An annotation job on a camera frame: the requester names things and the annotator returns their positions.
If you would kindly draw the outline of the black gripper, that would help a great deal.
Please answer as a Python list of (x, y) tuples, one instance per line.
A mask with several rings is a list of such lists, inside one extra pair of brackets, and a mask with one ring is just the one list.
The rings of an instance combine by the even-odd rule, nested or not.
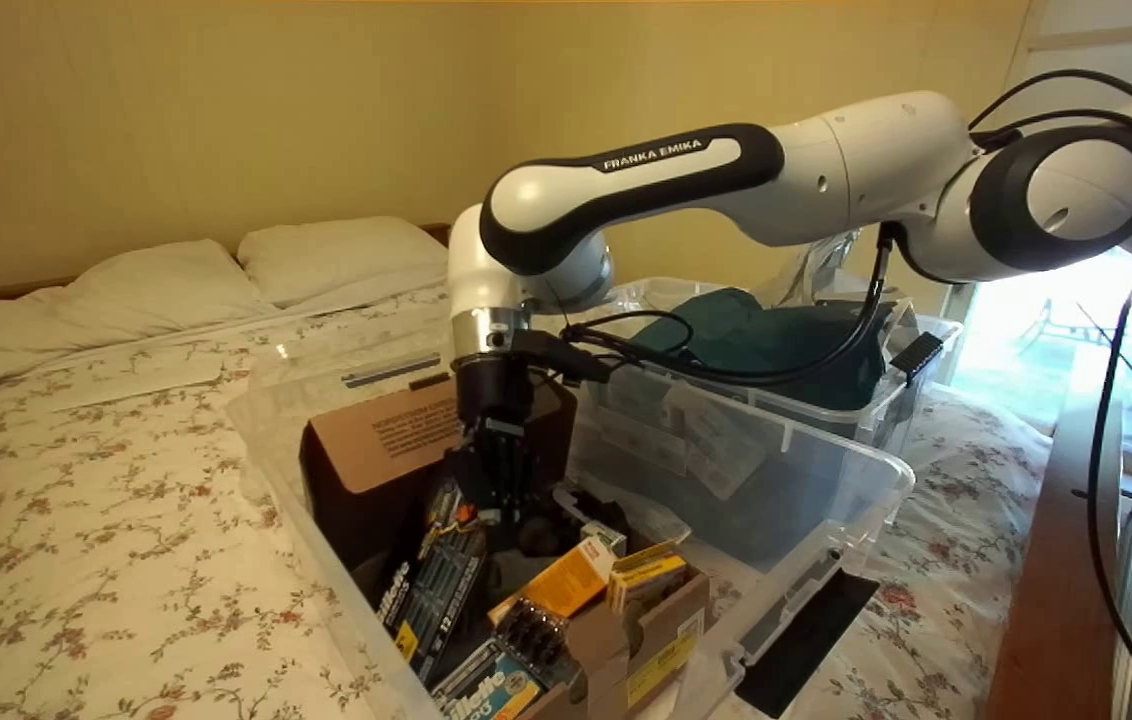
[[(470, 503), (478, 512), (501, 509), (496, 481), (496, 438), (487, 430), (521, 430), (531, 410), (526, 363), (509, 352), (465, 354), (456, 366), (456, 416), (469, 434), (470, 456)], [(504, 434), (504, 519), (510, 544), (521, 544), (523, 519), (531, 512), (531, 456), (523, 434)]]

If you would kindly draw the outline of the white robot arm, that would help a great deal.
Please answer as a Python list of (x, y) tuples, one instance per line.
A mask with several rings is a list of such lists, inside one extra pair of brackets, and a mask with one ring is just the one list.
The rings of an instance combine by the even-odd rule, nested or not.
[(989, 131), (938, 92), (900, 92), (509, 167), (446, 234), (446, 471), (504, 529), (546, 509), (523, 452), (531, 375), (602, 373), (531, 321), (601, 305), (602, 230), (669, 206), (713, 206), (769, 247), (872, 223), (945, 282), (1048, 272), (1132, 244), (1132, 115), (1076, 108)]

